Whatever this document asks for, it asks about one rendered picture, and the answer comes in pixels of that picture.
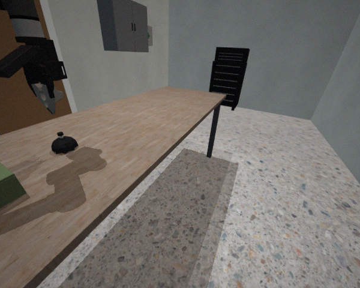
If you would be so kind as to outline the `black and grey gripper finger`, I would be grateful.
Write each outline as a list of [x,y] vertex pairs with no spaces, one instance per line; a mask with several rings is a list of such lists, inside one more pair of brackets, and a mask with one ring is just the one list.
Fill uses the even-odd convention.
[[[43,72],[43,70],[42,70],[42,72]],[[54,115],[55,111],[56,111],[55,103],[57,101],[59,101],[60,99],[62,99],[64,95],[61,91],[56,90],[53,80],[49,77],[49,74],[45,74],[43,72],[43,75],[44,75],[44,80],[43,80],[43,86],[41,87],[41,89],[46,97],[46,103],[48,105],[48,109]],[[55,101],[55,99],[56,99],[56,101]]]
[[42,92],[42,89],[41,89],[43,84],[41,84],[41,83],[33,83],[33,81],[30,81],[27,77],[26,77],[26,80],[27,80],[27,83],[28,83],[29,87],[31,88],[31,90],[35,94],[35,96],[41,101],[41,103],[44,105],[44,107],[52,114],[52,112],[48,109],[48,105],[46,103],[46,97],[45,97],[45,95],[44,95],[44,93]]

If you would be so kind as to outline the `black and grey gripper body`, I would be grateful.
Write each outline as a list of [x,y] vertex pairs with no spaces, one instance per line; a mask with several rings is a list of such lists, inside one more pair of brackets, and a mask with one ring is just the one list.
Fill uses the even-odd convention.
[[49,74],[53,81],[67,79],[64,63],[58,60],[53,40],[43,37],[15,37],[15,39],[17,43],[24,42],[26,45],[34,46],[38,52],[36,57],[23,66],[24,74],[30,81],[43,84],[43,72]]

